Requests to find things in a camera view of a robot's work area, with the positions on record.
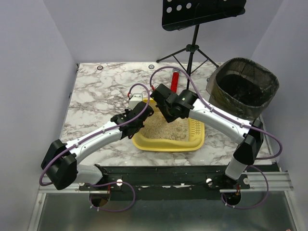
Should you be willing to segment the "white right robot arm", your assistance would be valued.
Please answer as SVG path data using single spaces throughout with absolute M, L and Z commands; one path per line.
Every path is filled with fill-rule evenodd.
M 238 144 L 229 162 L 225 175 L 232 180 L 238 180 L 247 166 L 255 162 L 262 146 L 264 136 L 255 128 L 263 128 L 263 124 L 256 120 L 250 126 L 248 120 L 237 118 L 210 104 L 190 90 L 183 90 L 180 94 L 160 84 L 151 94 L 168 123 L 178 118 L 191 118 L 222 132 Z

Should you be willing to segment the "yellow and grey litter box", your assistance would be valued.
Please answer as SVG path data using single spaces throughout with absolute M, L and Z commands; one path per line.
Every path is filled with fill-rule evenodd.
M 154 112 L 159 111 L 156 102 L 150 100 L 150 106 Z M 132 138 L 133 144 L 143 151 L 150 152 L 190 152 L 202 147 L 205 141 L 205 125 L 194 119 L 189 120 L 189 139 L 188 141 L 173 141 L 167 139 L 148 139 L 140 132 Z

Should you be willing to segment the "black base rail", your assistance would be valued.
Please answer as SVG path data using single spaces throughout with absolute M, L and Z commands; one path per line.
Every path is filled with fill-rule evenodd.
M 81 191 L 109 195 L 113 200 L 218 200 L 222 192 L 249 189 L 246 174 L 237 181 L 224 175 L 225 166 L 99 167 L 103 178 L 97 187 L 88 183 Z

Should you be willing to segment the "grey mesh waste bin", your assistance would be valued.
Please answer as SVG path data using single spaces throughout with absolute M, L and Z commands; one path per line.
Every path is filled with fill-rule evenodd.
M 278 89 L 279 81 L 272 72 L 242 57 L 232 58 L 217 68 L 206 86 L 211 104 L 249 121 L 261 115 Z

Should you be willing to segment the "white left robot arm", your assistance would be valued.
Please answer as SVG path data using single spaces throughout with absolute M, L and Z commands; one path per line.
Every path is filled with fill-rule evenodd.
M 125 109 L 124 113 L 114 115 L 102 127 L 81 138 L 68 142 L 60 139 L 53 141 L 41 163 L 42 174 L 57 190 L 63 190 L 74 182 L 96 184 L 103 177 L 99 168 L 80 163 L 108 144 L 125 137 L 131 139 L 153 113 L 148 103 L 139 102 L 133 109 Z

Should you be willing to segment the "cat litter granules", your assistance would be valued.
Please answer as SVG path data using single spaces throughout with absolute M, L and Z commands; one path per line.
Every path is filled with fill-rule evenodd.
M 168 123 L 159 111 L 146 119 L 140 133 L 148 139 L 167 139 L 173 141 L 188 141 L 189 120 L 178 118 Z

